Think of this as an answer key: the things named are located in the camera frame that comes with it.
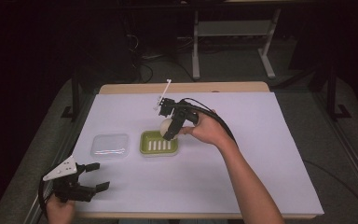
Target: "clear plastic container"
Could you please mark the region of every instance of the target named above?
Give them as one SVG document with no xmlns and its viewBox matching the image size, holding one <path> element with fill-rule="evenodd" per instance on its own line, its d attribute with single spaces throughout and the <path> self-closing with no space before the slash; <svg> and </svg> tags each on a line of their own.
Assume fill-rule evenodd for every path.
<svg viewBox="0 0 358 224">
<path fill-rule="evenodd" d="M 99 134 L 94 137 L 91 156 L 96 159 L 122 159 L 129 154 L 129 136 L 126 133 Z"/>
</svg>

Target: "black cable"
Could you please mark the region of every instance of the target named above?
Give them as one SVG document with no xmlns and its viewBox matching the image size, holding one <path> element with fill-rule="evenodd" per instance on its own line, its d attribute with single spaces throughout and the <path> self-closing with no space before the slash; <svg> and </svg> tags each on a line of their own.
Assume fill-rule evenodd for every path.
<svg viewBox="0 0 358 224">
<path fill-rule="evenodd" d="M 193 98 L 184 98 L 183 100 L 191 100 L 191 101 L 194 101 L 194 102 L 196 102 L 197 104 L 202 105 L 203 107 L 207 108 L 209 111 L 213 112 L 213 110 L 212 110 L 211 108 L 209 108 L 208 106 L 206 106 L 206 105 L 200 103 L 199 101 L 197 101 L 197 100 L 195 100 L 195 99 L 193 99 Z"/>
<path fill-rule="evenodd" d="M 148 69 L 150 70 L 150 77 L 149 77 L 147 80 L 144 80 L 144 79 L 142 78 L 142 73 L 139 71 L 139 75 L 140 75 L 140 79 L 141 79 L 142 83 L 147 83 L 147 82 L 149 82 L 149 81 L 152 79 L 152 77 L 153 77 L 153 75 L 154 75 L 153 69 L 152 69 L 150 66 L 148 66 L 148 65 L 146 65 L 146 64 L 144 64 L 144 63 L 139 64 L 139 67 L 138 67 L 138 68 L 140 68 L 141 66 L 146 67 L 146 68 L 148 68 Z"/>
<path fill-rule="evenodd" d="M 222 125 L 223 129 L 227 132 L 228 136 L 237 144 L 237 141 L 235 140 L 234 134 L 232 134 L 231 130 L 228 128 L 228 125 L 223 121 L 222 118 L 220 118 L 216 113 L 213 111 L 209 111 L 207 109 L 201 108 L 199 106 L 195 105 L 167 105 L 167 107 L 183 107 L 183 108 L 189 108 L 192 110 L 199 111 L 208 117 L 211 117 L 212 119 L 215 119 L 217 122 L 219 122 L 220 125 Z"/>
<path fill-rule="evenodd" d="M 325 172 L 326 174 L 330 175 L 331 177 L 333 177 L 338 183 L 340 183 L 344 188 L 346 188 L 358 201 L 358 194 L 354 191 L 354 189 L 352 189 L 350 186 L 348 186 L 344 181 L 340 180 L 338 177 L 336 177 L 335 175 L 331 174 L 329 171 L 327 171 L 326 169 L 324 169 L 322 166 L 313 163 L 312 161 L 307 161 L 307 160 L 303 160 L 303 162 L 306 162 L 310 165 L 313 165 L 317 168 L 319 168 L 321 171 Z"/>
</svg>

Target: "dark background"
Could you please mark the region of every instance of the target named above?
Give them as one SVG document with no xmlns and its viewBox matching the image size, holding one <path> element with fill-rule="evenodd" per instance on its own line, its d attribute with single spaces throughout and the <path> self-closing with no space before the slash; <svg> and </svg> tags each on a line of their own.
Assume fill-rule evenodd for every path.
<svg viewBox="0 0 358 224">
<path fill-rule="evenodd" d="M 76 1 L 65 3 L 78 6 Z M 136 59 L 127 51 L 126 30 L 170 54 L 175 37 L 192 31 L 186 14 L 139 13 L 131 27 L 109 11 L 79 13 L 59 7 L 55 1 L 0 0 L 0 198 L 55 95 L 74 72 L 90 91 L 103 83 L 132 82 Z M 100 32 L 110 32 L 111 38 L 99 38 Z M 291 35 L 299 39 L 293 68 L 327 57 L 358 97 L 358 1 L 284 9 L 276 37 Z"/>
</svg>

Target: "soap dish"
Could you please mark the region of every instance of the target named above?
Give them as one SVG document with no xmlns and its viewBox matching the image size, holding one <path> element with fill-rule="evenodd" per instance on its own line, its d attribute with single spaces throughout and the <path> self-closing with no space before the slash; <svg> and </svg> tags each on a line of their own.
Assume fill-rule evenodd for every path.
<svg viewBox="0 0 358 224">
<path fill-rule="evenodd" d="M 142 133 L 140 151 L 144 156 L 173 156 L 177 153 L 178 140 L 167 141 L 159 131 Z"/>
</svg>

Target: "white tabletop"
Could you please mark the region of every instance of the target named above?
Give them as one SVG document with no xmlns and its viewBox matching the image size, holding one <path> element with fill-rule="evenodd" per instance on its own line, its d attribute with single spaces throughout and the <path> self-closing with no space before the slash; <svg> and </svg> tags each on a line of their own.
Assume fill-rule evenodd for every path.
<svg viewBox="0 0 358 224">
<path fill-rule="evenodd" d="M 79 164 L 101 164 L 100 170 L 80 176 L 81 185 L 93 187 L 110 181 L 110 188 L 90 203 L 77 203 L 78 214 L 241 218 L 226 166 L 213 146 L 182 135 L 175 156 L 146 158 L 140 153 L 142 132 L 158 130 L 165 119 L 153 109 L 158 96 L 96 96 L 73 155 Z M 189 92 L 168 93 L 166 97 L 176 102 L 191 97 L 217 111 L 284 217 L 324 213 L 274 93 Z M 101 133 L 127 134 L 128 156 L 112 160 L 92 157 L 93 139 Z"/>
</svg>

